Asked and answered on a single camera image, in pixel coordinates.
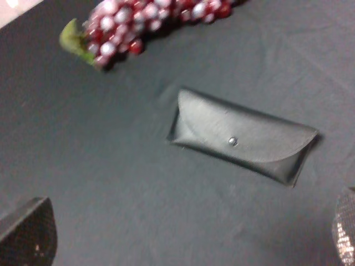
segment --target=black leather glasses case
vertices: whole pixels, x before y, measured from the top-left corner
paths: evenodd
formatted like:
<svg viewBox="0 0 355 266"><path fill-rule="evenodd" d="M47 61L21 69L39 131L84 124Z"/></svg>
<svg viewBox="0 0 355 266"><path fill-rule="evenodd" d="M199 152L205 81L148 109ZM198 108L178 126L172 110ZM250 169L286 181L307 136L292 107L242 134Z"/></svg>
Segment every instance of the black leather glasses case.
<svg viewBox="0 0 355 266"><path fill-rule="evenodd" d="M317 134L312 127L181 88L168 140L292 186Z"/></svg>

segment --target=fake grape leaf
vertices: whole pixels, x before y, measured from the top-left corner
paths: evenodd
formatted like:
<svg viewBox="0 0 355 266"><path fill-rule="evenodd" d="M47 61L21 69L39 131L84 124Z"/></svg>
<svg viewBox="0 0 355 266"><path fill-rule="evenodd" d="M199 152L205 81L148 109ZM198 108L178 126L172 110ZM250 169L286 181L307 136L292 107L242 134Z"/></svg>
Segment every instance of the fake grape leaf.
<svg viewBox="0 0 355 266"><path fill-rule="evenodd" d="M59 44L64 50L76 54L88 64L93 65L94 55L85 50L83 43L84 35L78 31L77 19L74 18L61 32Z"/></svg>

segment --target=table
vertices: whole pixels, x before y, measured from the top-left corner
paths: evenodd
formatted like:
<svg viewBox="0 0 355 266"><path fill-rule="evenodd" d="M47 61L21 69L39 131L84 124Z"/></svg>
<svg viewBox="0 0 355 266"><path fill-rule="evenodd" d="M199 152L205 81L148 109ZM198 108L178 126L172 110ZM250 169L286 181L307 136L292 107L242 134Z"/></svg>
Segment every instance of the table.
<svg viewBox="0 0 355 266"><path fill-rule="evenodd" d="M0 214L53 201L55 265L340 265L355 182L350 0L252 0L100 73L58 36L93 1L46 0L0 30ZM318 128L295 188L165 142L179 85Z"/></svg>

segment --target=snap button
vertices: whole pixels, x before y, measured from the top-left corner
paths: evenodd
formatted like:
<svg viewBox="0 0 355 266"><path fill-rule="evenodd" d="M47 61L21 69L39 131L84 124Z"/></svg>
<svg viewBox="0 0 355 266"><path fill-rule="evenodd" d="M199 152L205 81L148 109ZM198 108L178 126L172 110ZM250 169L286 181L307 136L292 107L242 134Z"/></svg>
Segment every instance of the snap button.
<svg viewBox="0 0 355 266"><path fill-rule="evenodd" d="M237 146L238 144L238 139L236 137L231 137L229 140L228 140L228 144L232 147L235 147Z"/></svg>

